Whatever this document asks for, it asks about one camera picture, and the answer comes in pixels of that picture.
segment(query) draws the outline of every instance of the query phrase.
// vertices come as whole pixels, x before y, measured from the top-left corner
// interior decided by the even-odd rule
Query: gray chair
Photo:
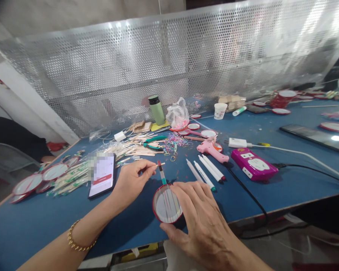
[[[26,176],[13,174],[30,165],[33,165],[31,167],[33,170],[26,172]],[[10,145],[0,143],[0,179],[16,184],[38,169],[40,169],[40,163],[33,158]]]

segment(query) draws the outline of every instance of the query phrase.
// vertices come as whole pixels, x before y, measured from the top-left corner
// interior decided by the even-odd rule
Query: black cable
[[[327,175],[329,177],[332,177],[333,179],[336,179],[337,181],[339,181],[339,178],[337,177],[334,177],[330,174],[327,174],[326,172],[323,172],[323,171],[320,171],[320,170],[317,170],[317,169],[314,169],[312,167],[308,167],[308,166],[302,166],[302,165],[297,165],[297,164],[273,164],[273,166],[275,166],[276,168],[280,169],[280,168],[283,168],[283,167],[288,167],[288,166],[297,166],[297,167],[303,167],[303,168],[306,168],[306,169],[311,169],[313,171],[316,171],[316,172],[319,172],[319,173],[322,173],[324,175]]]
[[[267,212],[265,211],[264,207],[260,204],[260,202],[258,202],[255,196],[247,189],[247,187],[242,183],[242,181],[240,181],[240,179],[232,172],[230,168],[230,164],[228,162],[224,162],[223,165],[227,168],[227,170],[235,178],[235,180],[239,183],[239,185],[241,185],[241,187],[249,194],[249,196],[253,199],[253,201],[260,207],[261,211],[265,215],[265,223],[263,226],[266,226],[269,222],[269,216],[267,215]]]
[[[307,228],[309,226],[310,226],[310,224],[307,224],[307,225],[304,225],[304,226],[297,226],[297,227],[296,226],[289,226],[289,227],[285,227],[281,230],[274,231],[274,232],[271,232],[271,233],[266,233],[266,234],[257,235],[257,236],[250,236],[250,237],[240,237],[240,239],[243,239],[243,240],[258,239],[258,238],[268,237],[268,236],[272,236],[272,235],[275,235],[275,234],[278,234],[278,233],[282,233],[283,231],[286,231],[286,230]]]

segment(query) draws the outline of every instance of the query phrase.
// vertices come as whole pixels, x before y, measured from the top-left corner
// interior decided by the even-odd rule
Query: green water bottle
[[[158,95],[153,95],[149,97],[148,100],[150,101],[150,107],[151,107],[154,119],[156,121],[156,124],[158,126],[165,124],[166,119],[165,119],[165,115],[163,114],[162,105],[161,105],[161,102],[159,101]]]

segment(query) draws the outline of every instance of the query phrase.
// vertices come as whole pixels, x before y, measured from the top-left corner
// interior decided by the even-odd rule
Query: perforated metal panel
[[[318,82],[339,57],[339,0],[245,1],[0,42],[0,51],[84,137],[152,119],[185,97],[254,96]]]

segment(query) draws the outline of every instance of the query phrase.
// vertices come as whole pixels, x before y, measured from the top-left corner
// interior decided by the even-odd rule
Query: green-handled pliers
[[[152,146],[150,146],[150,145],[148,145],[148,144],[151,143],[151,142],[153,142],[153,141],[163,140],[163,139],[166,139],[166,138],[167,138],[167,136],[164,136],[164,135],[162,135],[162,136],[157,136],[157,137],[153,137],[153,138],[151,138],[151,139],[147,139],[147,140],[144,141],[144,142],[141,142],[140,145],[143,144],[143,147],[146,147],[146,148],[148,148],[148,149],[150,149],[150,150],[153,150],[153,151],[163,151],[162,148],[152,147]]]

